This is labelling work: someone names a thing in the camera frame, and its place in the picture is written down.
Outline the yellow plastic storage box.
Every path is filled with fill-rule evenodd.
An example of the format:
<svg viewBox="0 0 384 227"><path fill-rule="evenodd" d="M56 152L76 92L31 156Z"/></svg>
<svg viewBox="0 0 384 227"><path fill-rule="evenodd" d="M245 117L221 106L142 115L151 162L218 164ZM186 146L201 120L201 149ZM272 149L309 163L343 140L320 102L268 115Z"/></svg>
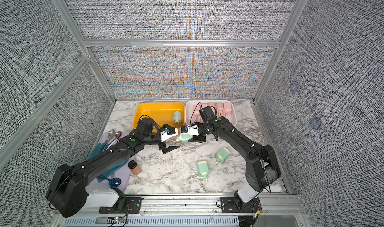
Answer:
<svg viewBox="0 0 384 227"><path fill-rule="evenodd" d="M173 123L173 113L179 111L182 113L182 123L179 128L185 124L185 105L181 102L148 102L142 103L137 107L133 120L133 128L138 125L139 119L142 117L151 117L160 127L168 124L176 127Z"/></svg>

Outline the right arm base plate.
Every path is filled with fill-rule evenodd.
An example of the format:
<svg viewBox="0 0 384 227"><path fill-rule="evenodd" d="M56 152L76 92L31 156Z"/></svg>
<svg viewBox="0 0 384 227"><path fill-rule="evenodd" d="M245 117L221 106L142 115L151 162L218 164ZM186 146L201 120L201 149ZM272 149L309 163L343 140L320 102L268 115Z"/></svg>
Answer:
<svg viewBox="0 0 384 227"><path fill-rule="evenodd" d="M259 198L253 198L251 201L244 203L237 197L221 197L217 202L217 206L221 208L222 213L226 214L259 214L262 211Z"/></svg>

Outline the pink pencil sharpener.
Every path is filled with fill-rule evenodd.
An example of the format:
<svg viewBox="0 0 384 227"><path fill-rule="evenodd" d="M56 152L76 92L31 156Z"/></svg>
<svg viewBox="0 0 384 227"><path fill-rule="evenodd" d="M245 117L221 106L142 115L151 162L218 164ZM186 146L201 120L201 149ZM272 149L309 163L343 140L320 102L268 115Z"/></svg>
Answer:
<svg viewBox="0 0 384 227"><path fill-rule="evenodd" d="M233 112L232 104L224 103L224 111L225 111L225 117L229 117Z"/></svg>

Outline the white plastic storage box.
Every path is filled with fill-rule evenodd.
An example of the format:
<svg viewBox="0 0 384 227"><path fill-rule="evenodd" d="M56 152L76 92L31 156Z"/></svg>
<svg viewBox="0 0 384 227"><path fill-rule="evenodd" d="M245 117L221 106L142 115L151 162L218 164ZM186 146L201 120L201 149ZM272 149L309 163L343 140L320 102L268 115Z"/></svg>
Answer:
<svg viewBox="0 0 384 227"><path fill-rule="evenodd" d="M231 103L230 101L224 101L224 100L202 100L202 101L188 101L186 104L185 104L185 119L186 119L186 124L187 125L190 125L190 124L193 124L193 106L194 105L197 105L197 104L200 104L201 105L201 108L202 108L202 104L203 103L209 103L209 102L214 102L215 104L216 103ZM232 104L232 108L233 108L233 112L232 114L229 116L229 117L225 117L225 112L224 112L224 115L221 116L221 117L225 117L227 118L233 126L235 126L237 124L237 117L236 117L236 112L235 112L235 109L234 109L234 105Z"/></svg>

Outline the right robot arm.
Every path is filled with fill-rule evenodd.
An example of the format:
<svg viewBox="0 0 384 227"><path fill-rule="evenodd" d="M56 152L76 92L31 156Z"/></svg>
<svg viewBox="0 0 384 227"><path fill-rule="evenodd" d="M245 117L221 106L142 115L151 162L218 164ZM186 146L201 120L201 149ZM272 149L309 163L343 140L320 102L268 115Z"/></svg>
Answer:
<svg viewBox="0 0 384 227"><path fill-rule="evenodd" d="M258 194L281 177L274 148L252 141L224 117L182 126L181 131L198 137L213 135L216 140L227 142L243 157L246 163L247 182L234 193L234 202L239 208L252 203Z"/></svg>

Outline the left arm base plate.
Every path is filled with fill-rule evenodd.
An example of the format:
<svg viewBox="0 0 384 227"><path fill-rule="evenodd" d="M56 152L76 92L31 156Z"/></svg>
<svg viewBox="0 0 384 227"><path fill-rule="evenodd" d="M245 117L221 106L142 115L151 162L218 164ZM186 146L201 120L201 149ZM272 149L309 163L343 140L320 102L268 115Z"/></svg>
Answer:
<svg viewBox="0 0 384 227"><path fill-rule="evenodd" d="M119 198L112 207L100 207L99 214L138 214L142 198Z"/></svg>

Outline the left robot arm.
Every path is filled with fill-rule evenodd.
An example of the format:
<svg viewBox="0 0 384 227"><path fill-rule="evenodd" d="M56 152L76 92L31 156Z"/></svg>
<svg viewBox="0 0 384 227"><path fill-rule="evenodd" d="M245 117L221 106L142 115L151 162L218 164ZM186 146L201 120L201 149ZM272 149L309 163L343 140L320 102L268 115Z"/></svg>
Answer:
<svg viewBox="0 0 384 227"><path fill-rule="evenodd" d="M86 204L89 196L86 187L90 182L142 151L146 145L159 145L160 150L166 153L166 140L178 134L177 128L167 125L156 133L140 134L133 130L114 146L87 161L73 166L61 165L56 169L46 194L50 207L65 218L73 216Z"/></svg>

